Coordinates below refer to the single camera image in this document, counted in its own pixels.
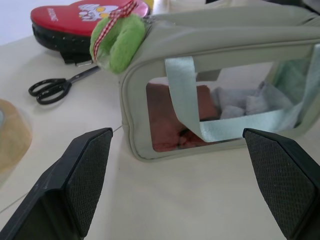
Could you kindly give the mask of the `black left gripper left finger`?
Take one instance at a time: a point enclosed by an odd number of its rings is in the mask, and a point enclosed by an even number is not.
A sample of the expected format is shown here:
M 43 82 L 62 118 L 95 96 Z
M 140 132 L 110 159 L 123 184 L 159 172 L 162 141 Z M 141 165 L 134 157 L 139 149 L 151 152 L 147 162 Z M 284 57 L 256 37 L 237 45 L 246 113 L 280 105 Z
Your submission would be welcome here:
M 112 128 L 72 140 L 0 231 L 0 240 L 83 240 L 105 180 Z

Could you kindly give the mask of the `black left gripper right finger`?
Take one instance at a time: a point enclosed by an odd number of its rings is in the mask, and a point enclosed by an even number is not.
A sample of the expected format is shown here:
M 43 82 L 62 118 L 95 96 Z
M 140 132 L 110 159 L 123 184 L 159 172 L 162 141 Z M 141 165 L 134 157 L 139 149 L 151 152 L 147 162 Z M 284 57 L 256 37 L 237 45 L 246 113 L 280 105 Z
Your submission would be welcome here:
M 293 139 L 243 131 L 259 190 L 286 240 L 320 240 L 320 165 Z

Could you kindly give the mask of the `green pouch with clear window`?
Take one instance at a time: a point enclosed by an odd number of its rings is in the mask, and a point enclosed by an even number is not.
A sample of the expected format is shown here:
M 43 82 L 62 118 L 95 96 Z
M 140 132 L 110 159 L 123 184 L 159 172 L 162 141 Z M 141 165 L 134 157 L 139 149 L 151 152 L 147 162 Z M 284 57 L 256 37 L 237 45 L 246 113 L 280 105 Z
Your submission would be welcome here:
M 200 120 L 198 86 L 211 93 L 257 89 L 262 82 L 293 107 L 221 119 L 216 106 L 218 120 Z M 244 143 L 245 128 L 296 138 L 320 119 L 320 14 L 264 3 L 158 15 L 120 83 L 123 130 L 141 161 L 235 148 Z M 149 83 L 167 85 L 177 119 L 211 145 L 156 152 Z

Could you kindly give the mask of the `tan packing tape roll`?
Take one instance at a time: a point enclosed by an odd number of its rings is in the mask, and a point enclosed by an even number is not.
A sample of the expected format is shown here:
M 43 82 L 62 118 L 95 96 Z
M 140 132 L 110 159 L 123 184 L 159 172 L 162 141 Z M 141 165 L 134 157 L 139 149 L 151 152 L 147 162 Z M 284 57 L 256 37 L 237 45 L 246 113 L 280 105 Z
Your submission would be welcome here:
M 27 153 L 32 139 L 32 127 L 23 111 L 0 99 L 0 188 Z

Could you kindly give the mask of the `grey folded cloth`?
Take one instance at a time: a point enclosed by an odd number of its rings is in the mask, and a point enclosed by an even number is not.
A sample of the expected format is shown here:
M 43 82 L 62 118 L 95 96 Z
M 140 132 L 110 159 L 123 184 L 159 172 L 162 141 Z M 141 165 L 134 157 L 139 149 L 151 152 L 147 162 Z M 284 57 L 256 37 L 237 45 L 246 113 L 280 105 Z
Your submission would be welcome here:
M 221 119 L 238 118 L 293 107 L 285 94 L 264 81 L 257 89 L 218 87 L 210 94 L 221 113 Z

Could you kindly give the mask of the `black scissors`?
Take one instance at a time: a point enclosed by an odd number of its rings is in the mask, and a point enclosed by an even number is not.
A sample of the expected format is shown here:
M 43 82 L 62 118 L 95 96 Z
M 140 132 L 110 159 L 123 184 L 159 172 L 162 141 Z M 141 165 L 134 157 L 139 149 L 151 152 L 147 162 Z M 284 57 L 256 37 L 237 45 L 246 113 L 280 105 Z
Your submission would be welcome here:
M 100 68 L 94 66 L 87 69 L 70 79 L 50 78 L 39 81 L 28 89 L 28 93 L 36 98 L 40 105 L 50 105 L 62 100 L 70 91 L 72 85 L 84 78 L 87 78 L 98 72 Z

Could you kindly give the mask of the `red folded cloth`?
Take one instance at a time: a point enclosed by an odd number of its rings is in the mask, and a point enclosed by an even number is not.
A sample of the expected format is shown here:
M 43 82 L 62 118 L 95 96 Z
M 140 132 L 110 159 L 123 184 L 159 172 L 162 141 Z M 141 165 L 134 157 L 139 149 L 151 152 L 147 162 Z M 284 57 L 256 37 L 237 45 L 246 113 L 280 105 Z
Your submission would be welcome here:
M 167 85 L 148 83 L 146 96 L 151 142 L 156 152 L 170 152 L 211 145 L 210 142 L 203 141 L 178 120 Z M 199 118 L 202 122 L 220 118 L 220 112 L 206 85 L 197 87 L 197 98 Z

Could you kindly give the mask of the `red and black cartoon case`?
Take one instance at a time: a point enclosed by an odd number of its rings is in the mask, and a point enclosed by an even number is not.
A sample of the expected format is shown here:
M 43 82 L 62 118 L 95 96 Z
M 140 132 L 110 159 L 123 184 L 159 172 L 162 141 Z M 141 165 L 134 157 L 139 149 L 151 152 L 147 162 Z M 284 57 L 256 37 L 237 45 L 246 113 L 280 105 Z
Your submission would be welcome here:
M 91 35 L 97 23 L 111 11 L 130 0 L 80 0 L 70 5 L 41 6 L 30 14 L 35 39 L 44 47 L 61 54 L 66 64 L 93 61 L 90 54 Z M 151 8 L 144 0 L 132 14 L 144 22 L 147 33 Z

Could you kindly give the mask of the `red white gingham ribbon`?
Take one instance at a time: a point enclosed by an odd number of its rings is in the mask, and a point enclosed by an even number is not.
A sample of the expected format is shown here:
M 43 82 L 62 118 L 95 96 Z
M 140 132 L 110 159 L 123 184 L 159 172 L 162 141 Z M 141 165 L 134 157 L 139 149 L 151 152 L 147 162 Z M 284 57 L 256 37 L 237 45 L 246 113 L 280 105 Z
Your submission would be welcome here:
M 93 41 L 93 59 L 97 59 L 99 47 L 101 45 L 102 40 L 105 36 L 110 32 L 113 26 L 117 23 L 118 19 L 126 18 L 131 15 L 132 11 L 135 10 L 138 6 L 136 0 L 130 0 L 125 5 L 120 6 L 116 10 L 113 10 L 109 13 L 108 22 L 102 28 L 101 31 L 98 32 L 97 37 Z

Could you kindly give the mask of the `green plush keychain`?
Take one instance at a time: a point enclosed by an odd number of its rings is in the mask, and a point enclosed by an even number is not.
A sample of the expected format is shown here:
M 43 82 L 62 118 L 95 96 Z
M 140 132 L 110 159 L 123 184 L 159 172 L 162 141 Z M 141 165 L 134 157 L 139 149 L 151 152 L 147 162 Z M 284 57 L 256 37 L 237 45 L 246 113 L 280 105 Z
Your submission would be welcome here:
M 139 49 L 146 34 L 143 20 L 136 14 L 120 18 L 102 39 L 94 54 L 94 44 L 109 23 L 109 18 L 100 20 L 95 26 L 90 38 L 89 52 L 96 64 L 114 74 L 124 72 Z

